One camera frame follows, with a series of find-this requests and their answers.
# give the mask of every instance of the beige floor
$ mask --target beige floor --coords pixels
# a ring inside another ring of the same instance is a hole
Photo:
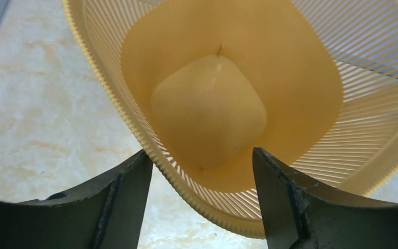
[[[99,85],[60,0],[13,0],[0,30],[0,200],[44,199],[139,145]],[[398,175],[374,198],[398,202]],[[266,248],[190,209],[154,170],[139,248]]]

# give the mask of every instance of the marble tile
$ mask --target marble tile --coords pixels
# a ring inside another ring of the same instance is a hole
[[[0,200],[44,199],[140,146],[76,44],[60,0],[13,0],[0,29]],[[378,198],[398,201],[398,176]],[[267,248],[211,224],[154,169],[139,248]]]

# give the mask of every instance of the marble floor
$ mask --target marble floor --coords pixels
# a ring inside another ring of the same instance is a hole
[[[140,149],[60,0],[13,0],[0,29],[0,200],[44,199]],[[398,174],[373,198],[398,202]],[[208,222],[154,169],[138,248],[267,248]]]

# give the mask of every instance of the yellow basket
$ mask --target yellow basket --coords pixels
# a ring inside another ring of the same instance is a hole
[[[398,171],[398,1],[63,3],[141,146],[218,226],[264,237],[254,146],[359,195]]]

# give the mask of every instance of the laundry basket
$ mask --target laundry basket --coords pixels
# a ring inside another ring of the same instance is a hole
[[[121,117],[180,196],[264,237],[253,147],[368,195],[398,171],[398,1],[64,0]]]

